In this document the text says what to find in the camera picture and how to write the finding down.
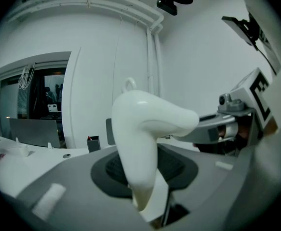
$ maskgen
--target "camera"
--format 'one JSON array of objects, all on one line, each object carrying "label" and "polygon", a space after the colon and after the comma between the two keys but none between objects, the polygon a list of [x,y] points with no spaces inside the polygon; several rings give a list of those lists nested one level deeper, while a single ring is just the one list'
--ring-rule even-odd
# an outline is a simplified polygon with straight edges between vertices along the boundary
[{"label": "camera", "polygon": [[178,9],[173,0],[158,0],[156,6],[171,15],[177,15]]}]

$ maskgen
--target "vertical pipe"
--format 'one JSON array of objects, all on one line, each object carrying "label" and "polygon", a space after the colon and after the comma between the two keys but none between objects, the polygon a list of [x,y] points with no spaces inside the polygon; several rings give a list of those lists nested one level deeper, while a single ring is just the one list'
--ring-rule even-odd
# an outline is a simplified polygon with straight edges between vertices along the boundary
[{"label": "vertical pipe", "polygon": [[160,44],[160,38],[158,34],[155,34],[154,36],[155,40],[155,50],[156,50],[156,58],[157,58],[157,64],[158,64],[158,79],[159,79],[159,96],[160,98],[164,98],[163,93],[163,69],[162,69],[162,57],[161,57],[161,44]]},{"label": "vertical pipe", "polygon": [[148,91],[154,95],[154,76],[153,76],[153,45],[152,33],[147,27],[147,50],[148,50]]}]

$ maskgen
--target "white glossy object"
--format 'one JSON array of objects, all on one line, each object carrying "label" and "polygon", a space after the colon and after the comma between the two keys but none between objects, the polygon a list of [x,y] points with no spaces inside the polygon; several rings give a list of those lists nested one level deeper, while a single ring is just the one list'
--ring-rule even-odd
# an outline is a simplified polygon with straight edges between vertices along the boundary
[{"label": "white glossy object", "polygon": [[155,184],[157,139],[186,136],[199,123],[198,115],[144,91],[126,91],[112,107],[112,129],[126,178],[137,201],[146,207]]}]

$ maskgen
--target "table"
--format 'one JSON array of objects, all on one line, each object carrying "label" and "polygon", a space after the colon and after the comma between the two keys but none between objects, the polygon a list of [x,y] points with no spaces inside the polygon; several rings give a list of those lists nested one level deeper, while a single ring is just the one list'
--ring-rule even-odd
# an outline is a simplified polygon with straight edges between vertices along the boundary
[{"label": "table", "polygon": [[17,142],[0,137],[0,153],[5,156],[0,159],[0,190],[12,197],[16,197],[26,186],[34,182],[47,171],[68,158],[88,154],[84,149],[48,149],[28,145],[31,151],[28,157],[22,157],[15,152],[19,147]]}]

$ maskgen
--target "black cable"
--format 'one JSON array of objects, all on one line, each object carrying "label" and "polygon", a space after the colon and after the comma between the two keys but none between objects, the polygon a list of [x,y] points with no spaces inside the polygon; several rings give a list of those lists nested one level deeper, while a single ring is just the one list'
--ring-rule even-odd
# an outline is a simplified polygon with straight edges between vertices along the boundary
[{"label": "black cable", "polygon": [[272,71],[273,71],[273,73],[274,73],[274,75],[276,76],[277,74],[276,74],[276,72],[275,72],[275,70],[274,70],[274,68],[273,68],[273,66],[271,65],[271,63],[269,62],[269,60],[268,60],[268,58],[262,53],[262,51],[261,50],[259,50],[258,48],[257,48],[257,50],[263,55],[263,57],[266,59],[266,61],[268,62],[268,64],[270,65],[270,67],[271,67],[271,69],[272,69]]}]

